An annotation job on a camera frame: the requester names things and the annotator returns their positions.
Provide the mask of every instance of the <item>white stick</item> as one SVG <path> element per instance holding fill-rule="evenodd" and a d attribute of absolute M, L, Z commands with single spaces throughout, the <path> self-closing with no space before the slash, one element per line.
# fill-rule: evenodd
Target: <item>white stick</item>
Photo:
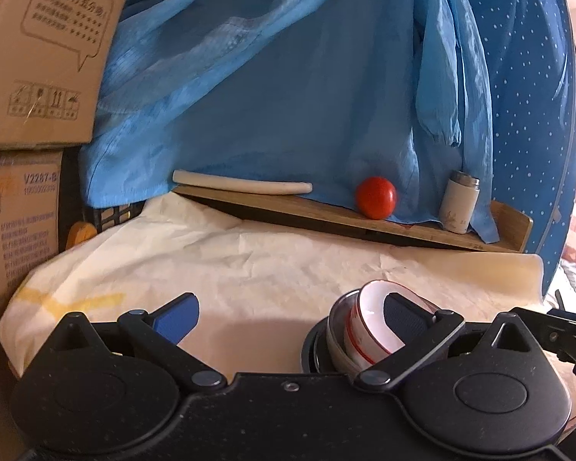
<path fill-rule="evenodd" d="M 173 172 L 173 181 L 186 186 L 207 187 L 208 189 L 219 189 L 220 191 L 269 195 L 309 194 L 313 188 L 312 184 L 308 182 L 263 182 L 205 175 L 183 169 L 176 169 Z"/>

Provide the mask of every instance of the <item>yellow tape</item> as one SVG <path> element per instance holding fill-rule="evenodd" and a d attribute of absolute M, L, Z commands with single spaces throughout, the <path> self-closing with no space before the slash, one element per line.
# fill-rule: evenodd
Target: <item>yellow tape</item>
<path fill-rule="evenodd" d="M 36 303 L 49 312 L 57 321 L 69 312 L 87 312 L 97 308 L 112 308 L 120 305 L 126 293 L 111 293 L 90 296 L 72 303 L 60 303 L 51 293 L 22 286 L 13 296 L 13 300 Z"/>

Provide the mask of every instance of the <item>red ball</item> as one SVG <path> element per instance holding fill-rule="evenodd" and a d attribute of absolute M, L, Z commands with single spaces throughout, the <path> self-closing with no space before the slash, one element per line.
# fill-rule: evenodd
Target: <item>red ball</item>
<path fill-rule="evenodd" d="M 383 177 L 369 177 L 356 189 L 356 206 L 363 215 L 383 220 L 392 215 L 397 204 L 397 190 Z"/>

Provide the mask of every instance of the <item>silver bottle lid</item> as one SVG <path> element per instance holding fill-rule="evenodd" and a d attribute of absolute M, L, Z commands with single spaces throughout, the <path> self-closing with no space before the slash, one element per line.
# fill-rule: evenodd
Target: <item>silver bottle lid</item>
<path fill-rule="evenodd" d="M 465 187 L 471 187 L 472 189 L 479 189 L 480 188 L 480 179 L 476 177 L 472 177 L 467 173 L 463 173 L 462 171 L 453 170 L 450 174 L 450 180 L 456 182 L 457 184 L 461 184 Z"/>

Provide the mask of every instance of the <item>wooden plank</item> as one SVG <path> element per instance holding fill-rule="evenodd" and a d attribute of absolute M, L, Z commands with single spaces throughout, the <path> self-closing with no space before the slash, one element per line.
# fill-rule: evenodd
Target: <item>wooden plank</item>
<path fill-rule="evenodd" d="M 175 192 L 186 197 L 237 204 L 255 209 L 272 211 L 287 216 L 297 216 L 320 222 L 355 227 L 366 231 L 413 238 L 429 243 L 446 244 L 461 249 L 477 251 L 522 252 L 533 221 L 507 204 L 493 204 L 492 212 L 498 222 L 501 240 L 485 244 L 474 234 L 453 234 L 436 224 L 406 226 L 384 220 L 370 220 L 350 209 L 318 203 L 297 196 L 269 196 L 241 192 L 217 191 L 202 187 L 177 186 Z"/>

